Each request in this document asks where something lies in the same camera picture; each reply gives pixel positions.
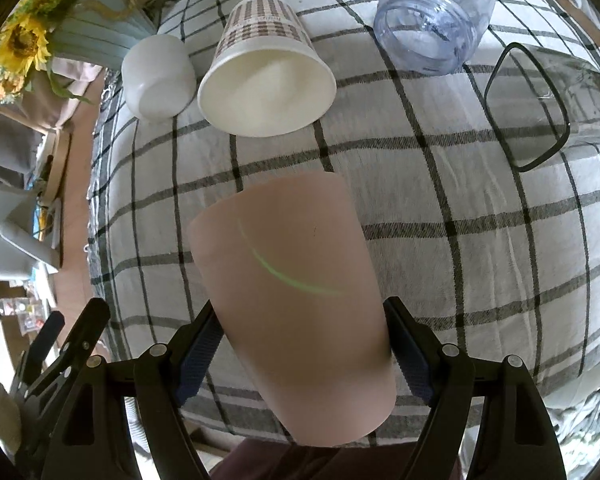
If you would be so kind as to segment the white ceramic cup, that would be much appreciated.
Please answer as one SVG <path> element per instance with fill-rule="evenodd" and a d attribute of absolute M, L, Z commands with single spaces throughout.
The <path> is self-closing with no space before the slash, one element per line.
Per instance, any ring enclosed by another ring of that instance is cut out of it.
<path fill-rule="evenodd" d="M 122 62 L 125 103 L 145 122 L 161 122 L 189 106 L 197 90 L 186 45 L 171 35 L 143 39 Z"/>

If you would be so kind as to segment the clear blue plastic jar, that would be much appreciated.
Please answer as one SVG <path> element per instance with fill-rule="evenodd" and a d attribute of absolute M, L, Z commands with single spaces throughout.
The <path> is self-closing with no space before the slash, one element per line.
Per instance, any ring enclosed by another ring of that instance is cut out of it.
<path fill-rule="evenodd" d="M 495 0 L 379 0 L 374 33 L 398 70 L 452 74 L 475 53 Z"/>

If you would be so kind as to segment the pink cup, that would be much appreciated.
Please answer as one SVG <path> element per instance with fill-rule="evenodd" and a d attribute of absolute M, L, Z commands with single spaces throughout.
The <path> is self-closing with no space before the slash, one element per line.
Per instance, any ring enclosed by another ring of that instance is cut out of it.
<path fill-rule="evenodd" d="M 188 239 L 230 345 L 297 443 L 344 445 L 389 417 L 387 321 L 343 177 L 248 188 L 198 214 Z"/>

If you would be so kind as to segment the plaid tablecloth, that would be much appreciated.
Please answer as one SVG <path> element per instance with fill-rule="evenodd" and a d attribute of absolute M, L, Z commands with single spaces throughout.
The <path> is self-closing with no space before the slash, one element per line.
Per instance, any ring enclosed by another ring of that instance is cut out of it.
<path fill-rule="evenodd" d="M 242 0 L 176 0 L 160 32 L 208 70 Z M 458 72 L 397 70 L 373 35 L 378 0 L 286 0 L 332 69 L 337 96 L 315 125 L 236 138 L 191 105 L 141 122 L 118 74 L 94 133 L 88 260 L 111 309 L 118 360 L 171 338 L 207 299 L 186 240 L 196 214 L 251 185 L 327 170 L 348 182 L 384 296 L 472 356 L 515 353 L 549 394 L 600 362 L 600 146 L 515 174 L 482 92 L 511 42 L 600 70 L 600 48 L 554 0 L 496 0 L 480 48 Z"/>

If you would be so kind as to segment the sunflower bouquet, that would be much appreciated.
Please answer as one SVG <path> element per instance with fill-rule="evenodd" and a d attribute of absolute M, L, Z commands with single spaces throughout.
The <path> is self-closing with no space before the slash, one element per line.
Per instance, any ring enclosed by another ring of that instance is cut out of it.
<path fill-rule="evenodd" d="M 53 68 L 50 35 L 78 0 L 20 0 L 0 29 L 0 103 L 18 100 L 31 89 L 36 72 L 46 73 L 54 93 L 77 95 L 63 86 Z"/>

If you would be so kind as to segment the grey smoked glass cup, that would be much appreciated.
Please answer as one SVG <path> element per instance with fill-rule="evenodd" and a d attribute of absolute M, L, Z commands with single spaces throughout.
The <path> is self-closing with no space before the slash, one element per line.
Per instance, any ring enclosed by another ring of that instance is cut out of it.
<path fill-rule="evenodd" d="M 600 146 L 600 70 L 582 58 L 512 42 L 483 99 L 509 166 L 520 174 Z"/>

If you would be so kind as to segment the white box device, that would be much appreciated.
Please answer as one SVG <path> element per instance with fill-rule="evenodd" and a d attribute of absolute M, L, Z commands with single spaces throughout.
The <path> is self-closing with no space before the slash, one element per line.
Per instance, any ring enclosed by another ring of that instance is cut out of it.
<path fill-rule="evenodd" d="M 34 236 L 35 192 L 0 184 L 0 281 L 27 281 L 33 269 L 45 266 L 56 273 L 60 252 Z"/>

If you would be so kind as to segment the teal ribbed vase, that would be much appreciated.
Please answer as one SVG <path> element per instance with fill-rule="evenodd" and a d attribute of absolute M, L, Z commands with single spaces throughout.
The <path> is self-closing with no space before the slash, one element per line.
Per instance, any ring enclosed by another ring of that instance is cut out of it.
<path fill-rule="evenodd" d="M 78 0 L 50 35 L 58 58 L 120 70 L 125 55 L 157 29 L 135 0 Z"/>

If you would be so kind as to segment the patterned paper cup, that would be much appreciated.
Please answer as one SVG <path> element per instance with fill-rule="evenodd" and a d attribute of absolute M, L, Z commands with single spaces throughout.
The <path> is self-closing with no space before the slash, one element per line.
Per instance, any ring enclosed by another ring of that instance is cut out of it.
<path fill-rule="evenodd" d="M 332 70 L 288 3 L 242 0 L 230 12 L 197 102 L 214 128 L 269 138 L 320 119 L 336 92 Z"/>

